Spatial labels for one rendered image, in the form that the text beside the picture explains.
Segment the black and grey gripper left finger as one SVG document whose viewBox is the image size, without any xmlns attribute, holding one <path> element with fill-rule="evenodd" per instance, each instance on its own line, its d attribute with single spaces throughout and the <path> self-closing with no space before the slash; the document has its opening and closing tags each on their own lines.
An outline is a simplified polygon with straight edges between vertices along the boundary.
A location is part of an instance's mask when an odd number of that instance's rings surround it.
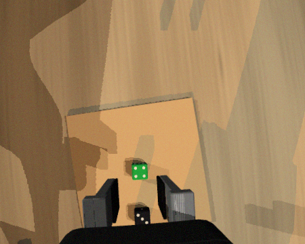
<svg viewBox="0 0 305 244">
<path fill-rule="evenodd" d="M 96 195 L 85 196 L 82 206 L 84 228 L 112 226 L 116 223 L 119 213 L 118 178 L 107 179 Z"/>
</svg>

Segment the black die with white pips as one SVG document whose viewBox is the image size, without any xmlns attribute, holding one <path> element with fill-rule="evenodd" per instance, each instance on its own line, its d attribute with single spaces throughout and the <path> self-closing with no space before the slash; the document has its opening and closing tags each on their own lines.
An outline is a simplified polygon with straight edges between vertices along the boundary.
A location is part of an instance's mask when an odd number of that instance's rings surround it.
<svg viewBox="0 0 305 244">
<path fill-rule="evenodd" d="M 150 210 L 149 207 L 135 207 L 134 219 L 136 224 L 150 224 Z"/>
</svg>

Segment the green die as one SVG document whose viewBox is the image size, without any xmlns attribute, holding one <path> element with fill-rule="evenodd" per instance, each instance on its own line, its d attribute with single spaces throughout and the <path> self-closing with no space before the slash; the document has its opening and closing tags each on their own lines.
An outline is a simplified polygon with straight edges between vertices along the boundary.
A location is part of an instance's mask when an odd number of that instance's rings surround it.
<svg viewBox="0 0 305 244">
<path fill-rule="evenodd" d="M 132 163 L 132 180 L 147 180 L 148 166 L 147 163 Z"/>
</svg>

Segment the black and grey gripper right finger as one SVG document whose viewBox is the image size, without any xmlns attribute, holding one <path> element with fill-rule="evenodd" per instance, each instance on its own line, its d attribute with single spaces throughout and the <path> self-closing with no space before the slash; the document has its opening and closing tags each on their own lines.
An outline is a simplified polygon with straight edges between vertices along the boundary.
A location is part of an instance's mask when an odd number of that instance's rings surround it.
<svg viewBox="0 0 305 244">
<path fill-rule="evenodd" d="M 167 175 L 157 176 L 157 196 L 164 220 L 195 220 L 195 195 L 191 189 L 181 190 Z"/>
</svg>

